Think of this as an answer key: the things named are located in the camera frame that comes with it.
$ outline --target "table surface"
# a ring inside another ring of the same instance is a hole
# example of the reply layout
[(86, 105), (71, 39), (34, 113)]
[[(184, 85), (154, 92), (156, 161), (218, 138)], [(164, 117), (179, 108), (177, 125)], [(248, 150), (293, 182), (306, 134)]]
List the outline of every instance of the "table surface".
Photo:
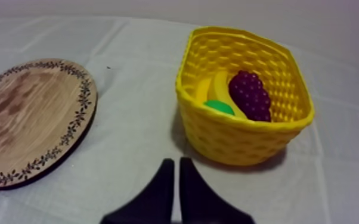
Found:
[[(313, 97), (315, 120), (266, 166), (220, 166), (189, 146), (177, 112), (175, 76), (195, 27), (119, 17), (0, 19), (0, 73), (64, 58), (88, 69), (99, 91), (80, 147), (37, 182), (0, 191), (0, 223), (98, 223), (136, 196), (164, 158), (178, 164), (184, 155), (258, 224), (359, 223), (359, 67), (286, 45)], [(177, 189), (173, 220), (181, 220)]]

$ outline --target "toy fruit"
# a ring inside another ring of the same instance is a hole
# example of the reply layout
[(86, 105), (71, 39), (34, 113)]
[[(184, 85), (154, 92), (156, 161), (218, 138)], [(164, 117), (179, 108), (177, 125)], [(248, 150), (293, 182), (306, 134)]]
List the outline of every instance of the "toy fruit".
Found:
[(213, 76), (210, 82), (208, 100), (218, 100), (228, 104), (233, 109), (236, 117), (246, 118), (245, 114), (237, 107), (236, 103), (230, 96), (228, 91), (227, 71), (219, 71), (215, 76)]
[(195, 90), (195, 100), (203, 104), (208, 100), (208, 92), (212, 78), (207, 77), (199, 81)]
[(246, 117), (254, 121), (270, 122), (270, 97), (256, 74), (239, 71), (228, 84), (231, 98)]
[(205, 102), (205, 105), (216, 110), (219, 110), (226, 114), (235, 115), (233, 109), (228, 105), (218, 100), (209, 100)]

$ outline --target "background wall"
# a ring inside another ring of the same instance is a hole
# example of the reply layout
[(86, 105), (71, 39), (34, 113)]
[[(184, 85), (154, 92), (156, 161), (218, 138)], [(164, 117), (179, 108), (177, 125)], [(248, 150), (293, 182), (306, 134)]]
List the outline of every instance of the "background wall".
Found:
[(0, 17), (50, 14), (239, 27), (359, 66), (358, 0), (0, 0)]

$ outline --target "yellow basket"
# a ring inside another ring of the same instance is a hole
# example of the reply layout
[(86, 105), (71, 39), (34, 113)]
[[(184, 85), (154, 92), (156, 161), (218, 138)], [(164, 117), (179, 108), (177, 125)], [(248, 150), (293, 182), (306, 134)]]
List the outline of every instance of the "yellow basket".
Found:
[[(272, 122), (224, 114), (195, 100), (198, 83), (227, 70), (256, 73), (271, 98)], [(175, 84), (191, 145), (211, 160), (231, 165), (265, 161), (314, 117), (313, 102), (290, 51), (244, 30), (204, 27), (188, 40)]]

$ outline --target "wooden plate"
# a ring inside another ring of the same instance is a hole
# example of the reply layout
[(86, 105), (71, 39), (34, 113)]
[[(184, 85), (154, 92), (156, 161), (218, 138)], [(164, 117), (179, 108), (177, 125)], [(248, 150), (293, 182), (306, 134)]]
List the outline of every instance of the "wooden plate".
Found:
[(61, 159), (96, 103), (92, 77), (71, 61), (29, 61), (1, 74), (0, 188), (28, 181)]

